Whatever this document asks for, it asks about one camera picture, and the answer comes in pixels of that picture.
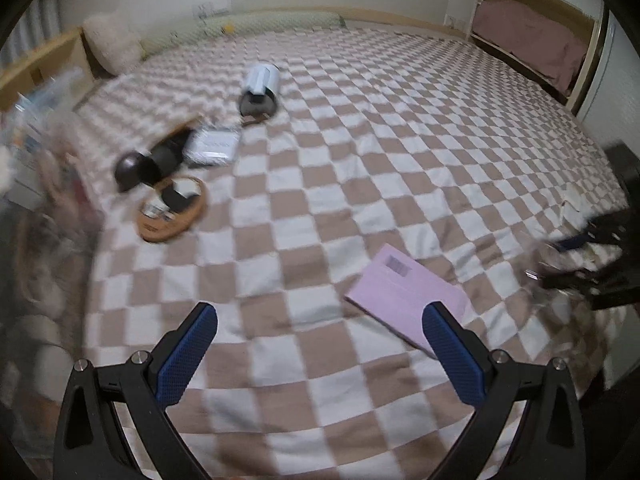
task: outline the checkered bedsheet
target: checkered bedsheet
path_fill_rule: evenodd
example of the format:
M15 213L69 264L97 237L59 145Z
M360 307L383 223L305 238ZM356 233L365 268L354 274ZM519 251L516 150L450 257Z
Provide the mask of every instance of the checkered bedsheet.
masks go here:
M192 114L237 123L257 60L282 71L278 114L244 131L234 165L189 172L209 202L190 232L144 243L134 216L146 190L117 196L114 161ZM460 286L473 304L465 324L490 348L565 357L580 393L622 323L624 309L534 308L520 288L520 235L563 232L567 183L594 211L623 194L564 108L470 44L372 30L221 38L153 57L79 115L106 213L87 353L122 362L198 300L215 304L218 335L168 409L214 476L409 480L444 457L471 409L438 362L343 299L385 243Z

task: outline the blue gripper pad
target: blue gripper pad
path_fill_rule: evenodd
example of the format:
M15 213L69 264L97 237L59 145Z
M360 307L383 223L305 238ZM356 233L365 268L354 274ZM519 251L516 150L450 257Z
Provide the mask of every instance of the blue gripper pad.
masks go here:
M201 306L201 312L191 322L158 371L156 401L163 410L180 401L218 330L216 309L208 303L199 303L196 308ZM183 332L180 330L185 328L183 325L176 332Z
M428 304L422 313L422 331L460 400L475 408L481 406L486 396L484 374L433 303Z

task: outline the pillow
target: pillow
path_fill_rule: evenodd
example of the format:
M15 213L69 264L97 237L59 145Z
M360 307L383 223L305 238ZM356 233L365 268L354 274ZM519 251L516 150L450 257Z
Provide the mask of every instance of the pillow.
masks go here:
M117 14L94 14L82 24L86 42L102 67L120 75L140 63L140 38Z

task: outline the metal screw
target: metal screw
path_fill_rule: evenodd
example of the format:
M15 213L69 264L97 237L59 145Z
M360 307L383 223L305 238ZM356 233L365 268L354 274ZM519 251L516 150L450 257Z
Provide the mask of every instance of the metal screw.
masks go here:
M499 365L507 362L509 360L509 354L504 350L494 350L491 352L491 357L494 358L494 361Z
M141 365L149 359L149 352L145 350L137 350L131 354L131 361L135 365Z
M76 361L74 363L74 370L76 372L82 372L85 368L87 368L89 365L89 361L87 361L86 359L78 359L78 361Z
M553 360L551 361L551 364L559 372L561 372L562 370L564 370L566 368L566 363L564 362L563 359L561 359L559 357L554 357Z

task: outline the barcode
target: barcode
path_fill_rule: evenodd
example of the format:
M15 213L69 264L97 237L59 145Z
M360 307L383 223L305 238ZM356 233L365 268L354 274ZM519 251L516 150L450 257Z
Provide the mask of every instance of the barcode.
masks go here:
M385 265L389 267L389 269L391 269L396 274L400 274L400 276L402 276L403 278L405 278L409 273L409 271L411 270L404 263L402 263L397 258L394 258L393 256L389 256L386 259Z

